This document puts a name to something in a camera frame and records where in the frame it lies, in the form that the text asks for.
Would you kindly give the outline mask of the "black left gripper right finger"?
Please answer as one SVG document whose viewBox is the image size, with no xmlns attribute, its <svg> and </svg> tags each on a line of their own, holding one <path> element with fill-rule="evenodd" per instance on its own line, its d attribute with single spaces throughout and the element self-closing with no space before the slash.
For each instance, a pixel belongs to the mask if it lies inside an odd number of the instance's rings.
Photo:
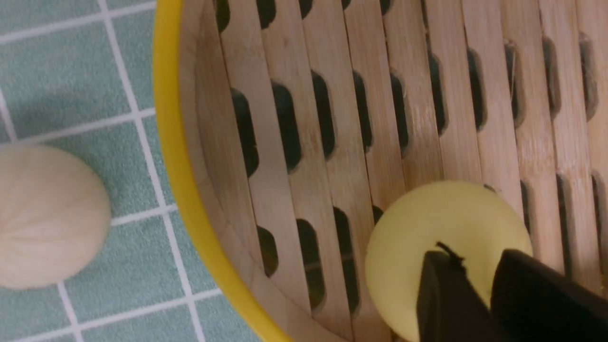
<svg viewBox="0 0 608 342">
<path fill-rule="evenodd" d="M 606 299 L 515 249 L 501 255 L 490 310 L 517 342 L 608 339 Z"/>
</svg>

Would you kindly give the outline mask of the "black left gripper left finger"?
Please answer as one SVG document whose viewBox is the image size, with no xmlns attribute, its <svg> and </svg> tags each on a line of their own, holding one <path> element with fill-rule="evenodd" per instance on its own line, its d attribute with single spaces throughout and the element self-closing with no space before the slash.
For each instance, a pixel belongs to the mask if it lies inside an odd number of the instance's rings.
<svg viewBox="0 0 608 342">
<path fill-rule="evenodd" d="M 424 254 L 417 320 L 421 342 L 512 342 L 467 277 L 464 258 L 445 243 Z"/>
</svg>

